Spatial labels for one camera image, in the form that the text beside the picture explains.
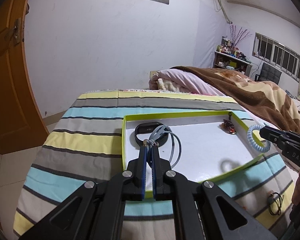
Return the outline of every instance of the blue coiled strap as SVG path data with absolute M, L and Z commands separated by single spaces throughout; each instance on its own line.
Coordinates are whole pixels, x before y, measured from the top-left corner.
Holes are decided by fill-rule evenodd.
M 171 168 L 173 168 L 174 166 L 177 165 L 177 163 L 180 160 L 181 157 L 181 142 L 178 138 L 177 135 L 175 135 L 172 130 L 170 129 L 170 127 L 168 127 L 167 125 L 160 125 L 157 128 L 155 128 L 153 130 L 153 132 L 150 134 L 149 139 L 146 139 L 146 146 L 147 146 L 147 162 L 149 164 L 150 167 L 152 167 L 152 157 L 151 157 L 151 148 L 152 146 L 155 144 L 155 141 L 164 133 L 169 133 L 171 136 L 171 141 L 172 141 L 172 147 L 171 147 L 171 154 L 170 154 L 170 158 L 169 158 L 169 162 L 171 163 L 172 158 L 173 158 L 173 154 L 174 154 L 174 137 L 177 139 L 178 143 L 179 143 L 179 155 L 178 158 L 176 160 L 175 163 L 173 163 L 171 165 Z
M 253 139 L 253 136 L 252 136 L 252 132 L 254 130 L 258 130 L 260 131 L 262 127 L 260 125 L 252 125 L 249 127 L 248 131 L 247 131 L 247 137 L 248 137 L 248 141 L 249 143 L 251 144 L 252 148 L 254 148 L 255 150 L 257 150 L 258 152 L 261 152 L 261 153 L 266 153 L 267 151 L 270 150 L 270 142 L 266 140 L 266 146 L 265 147 L 262 147 L 260 145 L 258 145 L 255 140 Z

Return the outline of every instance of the gray cable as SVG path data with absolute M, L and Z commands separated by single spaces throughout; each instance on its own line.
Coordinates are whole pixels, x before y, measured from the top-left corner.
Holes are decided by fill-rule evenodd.
M 151 167 L 151 148 L 152 146 L 155 144 L 155 141 L 164 133 L 169 133 L 171 136 L 171 141 L 172 141 L 172 147 L 171 147 L 171 154 L 170 154 L 170 158 L 169 158 L 169 162 L 172 162 L 172 158 L 173 158 L 173 154 L 174 154 L 174 137 L 177 139 L 178 143 L 179 143 L 179 154 L 178 154 L 178 158 L 176 160 L 175 163 L 173 163 L 171 165 L 171 168 L 175 167 L 181 157 L 181 142 L 180 139 L 177 135 L 175 135 L 175 133 L 172 132 L 171 128 L 168 127 L 167 125 L 160 125 L 157 128 L 154 129 L 154 131 L 150 134 L 149 139 L 146 140 L 146 146 L 147 146 L 147 162 L 149 164 L 149 166 Z
M 219 2 L 219 4 L 220 4 L 221 10 L 222 10 L 222 12 L 223 12 L 223 15 L 224 15 L 225 18 L 226 18 L 227 23 L 228 23 L 228 24 L 232 24 L 232 21 L 229 20 L 227 14 L 226 14 L 226 11 L 225 11 L 225 9 L 224 9 L 223 6 L 222 6 L 221 0 L 218 0 L 218 2 Z

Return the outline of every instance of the bed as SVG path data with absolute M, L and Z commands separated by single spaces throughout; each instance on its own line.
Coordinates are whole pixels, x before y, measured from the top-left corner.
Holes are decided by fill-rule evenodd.
M 48 136 L 31 165 L 15 213 L 16 239 L 87 180 L 109 180 L 122 171 L 121 130 L 127 114 L 231 110 L 247 126 L 251 115 L 233 98 L 150 90 L 82 94 Z M 290 223 L 294 183 L 275 147 L 254 166 L 219 181 L 218 186 L 275 236 Z M 268 211 L 270 191 L 283 195 L 282 213 Z M 122 240 L 175 239 L 170 201 L 127 202 Z
M 177 66 L 152 71 L 149 88 L 234 98 L 258 124 L 300 133 L 300 97 L 271 81 L 255 82 L 237 71 Z M 293 170 L 299 167 L 282 156 Z

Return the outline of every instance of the striped blanket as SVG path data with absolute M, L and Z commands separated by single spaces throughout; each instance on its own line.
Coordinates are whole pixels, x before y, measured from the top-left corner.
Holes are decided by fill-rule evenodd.
M 15 213 L 16 239 L 85 181 L 104 182 L 122 171 L 125 115 L 209 110 L 232 110 L 247 126 L 255 124 L 231 97 L 140 90 L 81 95 L 48 136 L 26 176 Z M 276 236 L 286 230 L 294 184 L 274 147 L 254 166 L 217 184 Z M 280 216 L 268 211 L 271 190 L 283 195 Z M 171 201 L 127 202 L 121 239 L 175 239 Z

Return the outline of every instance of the window frame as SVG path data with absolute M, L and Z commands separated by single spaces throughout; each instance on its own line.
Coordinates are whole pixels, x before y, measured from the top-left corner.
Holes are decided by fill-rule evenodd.
M 266 40 L 266 50 L 265 50 L 265 55 L 263 57 L 261 55 L 260 49 L 261 49 L 261 42 L 265 41 L 265 40 Z M 272 44 L 272 50 L 271 50 L 270 59 L 266 58 L 268 43 Z M 274 51 L 275 51 L 276 47 L 278 48 L 277 58 L 274 59 Z M 278 58 L 280 57 L 280 50 L 282 50 L 282 52 L 281 52 L 281 58 L 280 58 L 280 62 L 277 62 Z M 287 68 L 286 69 L 284 67 L 282 67 L 283 58 L 284 58 L 285 52 L 287 52 L 289 54 L 288 62 L 287 62 Z M 297 82 L 299 82 L 300 79 L 298 78 L 298 71 L 299 71 L 299 68 L 300 68 L 300 55 L 298 53 L 296 53 L 295 51 L 293 51 L 292 49 L 288 48 L 287 46 L 283 45 L 282 43 L 277 42 L 274 39 L 271 39 L 271 38 L 269 38 L 267 36 L 264 36 L 264 35 L 262 35 L 260 33 L 256 33 L 255 39 L 253 41 L 252 56 L 257 57 L 259 59 L 262 59 L 267 64 L 269 64 L 271 66 L 274 66 L 275 68 L 277 68 L 280 71 L 286 73 L 287 75 L 289 75 L 290 77 L 292 77 L 294 80 L 296 80 Z M 294 63 L 292 64 L 292 70 L 291 70 L 292 72 L 288 71 L 290 57 L 291 57 L 291 59 L 292 59 L 292 57 L 294 57 L 294 63 L 297 62 L 297 65 L 296 65 L 294 73 L 293 73 Z

